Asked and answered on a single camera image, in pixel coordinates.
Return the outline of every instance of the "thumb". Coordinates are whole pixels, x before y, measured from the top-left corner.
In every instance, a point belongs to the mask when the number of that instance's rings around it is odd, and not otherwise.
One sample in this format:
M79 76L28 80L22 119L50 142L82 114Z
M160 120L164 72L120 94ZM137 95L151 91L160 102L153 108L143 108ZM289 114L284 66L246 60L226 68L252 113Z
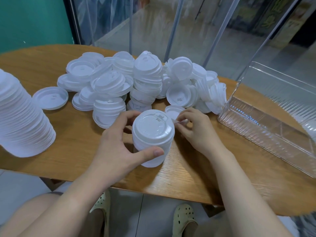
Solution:
M165 152L158 146L152 146L134 154L139 164L145 163L151 159L163 155Z

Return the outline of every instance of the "wooden table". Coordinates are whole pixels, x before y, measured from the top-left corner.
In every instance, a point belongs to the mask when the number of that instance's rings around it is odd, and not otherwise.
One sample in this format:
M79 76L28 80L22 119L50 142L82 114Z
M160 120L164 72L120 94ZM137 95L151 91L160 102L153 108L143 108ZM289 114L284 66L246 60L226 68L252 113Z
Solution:
M67 63L83 52L95 51L104 56L115 52L85 45L47 45L21 49L0 55L0 68L16 76L33 95L37 90L55 86L65 73ZM235 81L220 78L227 85L227 97L235 89ZM251 100L259 93L248 87ZM92 119L92 111L75 110L68 103L59 110L45 111L57 138L45 152L30 158L17 158L0 148L0 168L46 178L74 181L89 166L103 129ZM263 98L263 108L280 119L300 128L283 109ZM153 108L164 110L166 99L157 100ZM216 132L225 146L236 156L252 184L278 215L298 215L316 210L316 180L265 151L217 121L209 114ZM132 150L132 135L124 134L126 146ZM222 205L216 178L204 156L195 151L179 133L164 163L156 168L137 167L113 187L147 194Z

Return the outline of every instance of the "oval table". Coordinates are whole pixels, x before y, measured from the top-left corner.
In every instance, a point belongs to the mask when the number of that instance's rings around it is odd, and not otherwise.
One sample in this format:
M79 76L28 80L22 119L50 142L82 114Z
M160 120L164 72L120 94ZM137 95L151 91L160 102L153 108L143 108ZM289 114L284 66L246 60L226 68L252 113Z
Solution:
M43 87L56 86L65 73L67 63L84 52L94 51L112 56L115 51L85 45L46 45L12 51L0 55L0 68L17 77L33 95ZM227 85L227 97L236 82L219 78ZM251 99L260 95L244 86ZM45 111L57 138L45 152L30 158L17 158L0 147L0 169L40 177L74 181L89 166L103 129L92 119L92 111L77 111L68 103L59 110ZM263 106L279 119L301 128L282 108L262 96ZM166 99L156 100L153 109L164 110ZM253 186L278 215L299 215L316 210L316 179L284 162L208 114L224 145L236 156ZM133 149L132 135L124 134L124 143ZM215 174L206 158L176 133L171 151L164 163L156 168L137 167L123 180L113 185L130 191L222 205Z

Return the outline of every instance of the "clear plastic tray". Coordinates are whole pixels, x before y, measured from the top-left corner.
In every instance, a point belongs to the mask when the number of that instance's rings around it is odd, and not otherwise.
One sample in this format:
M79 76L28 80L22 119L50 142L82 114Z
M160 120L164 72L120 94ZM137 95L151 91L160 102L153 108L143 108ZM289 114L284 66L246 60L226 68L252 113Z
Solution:
M316 87L252 62L218 120L316 178Z

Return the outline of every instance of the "teal wall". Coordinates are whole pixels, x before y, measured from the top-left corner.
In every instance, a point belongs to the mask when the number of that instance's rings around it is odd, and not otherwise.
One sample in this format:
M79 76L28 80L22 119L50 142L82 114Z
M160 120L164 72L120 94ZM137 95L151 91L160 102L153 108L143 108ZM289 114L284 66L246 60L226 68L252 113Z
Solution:
M73 43L63 0L0 0L0 53L57 43Z

